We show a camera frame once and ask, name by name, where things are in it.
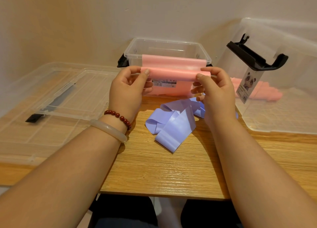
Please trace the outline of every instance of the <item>wooden table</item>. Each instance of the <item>wooden table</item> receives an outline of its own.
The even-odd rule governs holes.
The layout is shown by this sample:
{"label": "wooden table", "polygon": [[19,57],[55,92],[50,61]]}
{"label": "wooden table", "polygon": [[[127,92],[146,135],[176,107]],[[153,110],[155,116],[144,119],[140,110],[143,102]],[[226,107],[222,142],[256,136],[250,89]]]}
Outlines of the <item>wooden table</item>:
{"label": "wooden table", "polygon": [[[101,192],[148,196],[228,199],[229,193],[212,135],[203,119],[172,154],[145,127],[150,114],[171,99],[144,97]],[[245,126],[241,116],[240,123]],[[317,136],[279,132],[249,133],[315,200]],[[12,186],[34,166],[0,163],[0,185]]]}

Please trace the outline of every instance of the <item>panda image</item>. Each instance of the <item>panda image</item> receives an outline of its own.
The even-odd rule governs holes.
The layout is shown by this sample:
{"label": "panda image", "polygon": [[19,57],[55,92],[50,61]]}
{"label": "panda image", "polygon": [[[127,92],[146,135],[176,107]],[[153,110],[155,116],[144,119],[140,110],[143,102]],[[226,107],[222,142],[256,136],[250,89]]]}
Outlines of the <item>panda image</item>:
{"label": "panda image", "polygon": [[250,75],[250,72],[248,72],[247,77],[244,79],[244,85],[243,87],[248,91],[249,88],[253,86],[253,83],[256,81],[256,78],[254,78],[252,75]]}

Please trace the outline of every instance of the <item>dark pants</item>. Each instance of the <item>dark pants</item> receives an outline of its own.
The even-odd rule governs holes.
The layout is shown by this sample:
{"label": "dark pants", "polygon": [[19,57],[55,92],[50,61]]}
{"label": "dark pants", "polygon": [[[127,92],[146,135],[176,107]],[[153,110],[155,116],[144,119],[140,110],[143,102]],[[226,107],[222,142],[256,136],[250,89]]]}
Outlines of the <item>dark pants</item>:
{"label": "dark pants", "polygon": [[[115,221],[139,220],[153,226],[158,225],[154,207],[149,197],[101,194],[89,210],[93,212],[88,228],[94,228],[99,220],[115,218]],[[188,199],[181,214],[183,228],[189,227],[235,227],[240,220],[231,201]],[[120,223],[112,227],[132,227]]]}

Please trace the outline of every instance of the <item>white bangle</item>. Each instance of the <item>white bangle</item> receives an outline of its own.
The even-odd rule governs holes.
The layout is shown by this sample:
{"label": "white bangle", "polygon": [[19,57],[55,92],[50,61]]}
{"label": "white bangle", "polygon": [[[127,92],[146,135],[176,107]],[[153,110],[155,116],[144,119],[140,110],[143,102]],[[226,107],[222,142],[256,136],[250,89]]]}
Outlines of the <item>white bangle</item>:
{"label": "white bangle", "polygon": [[119,141],[121,141],[121,143],[124,143],[127,141],[127,138],[124,134],[122,134],[120,131],[118,131],[116,128],[108,125],[105,122],[96,120],[96,119],[92,119],[90,120],[90,125],[93,127],[98,128],[99,130],[104,131],[105,133],[113,136],[114,138],[118,139]]}

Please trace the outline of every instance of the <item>red bead bracelet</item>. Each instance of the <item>red bead bracelet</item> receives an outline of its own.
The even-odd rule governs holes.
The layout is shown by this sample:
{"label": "red bead bracelet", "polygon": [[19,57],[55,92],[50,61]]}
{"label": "red bead bracelet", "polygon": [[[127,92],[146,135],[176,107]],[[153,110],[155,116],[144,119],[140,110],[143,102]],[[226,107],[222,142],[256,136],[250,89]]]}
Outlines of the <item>red bead bracelet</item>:
{"label": "red bead bracelet", "polygon": [[120,114],[116,113],[114,110],[106,110],[104,115],[108,115],[108,114],[113,115],[116,118],[119,118],[128,127],[128,130],[130,130],[132,128],[131,123],[126,118],[124,118],[124,116],[120,116]]}

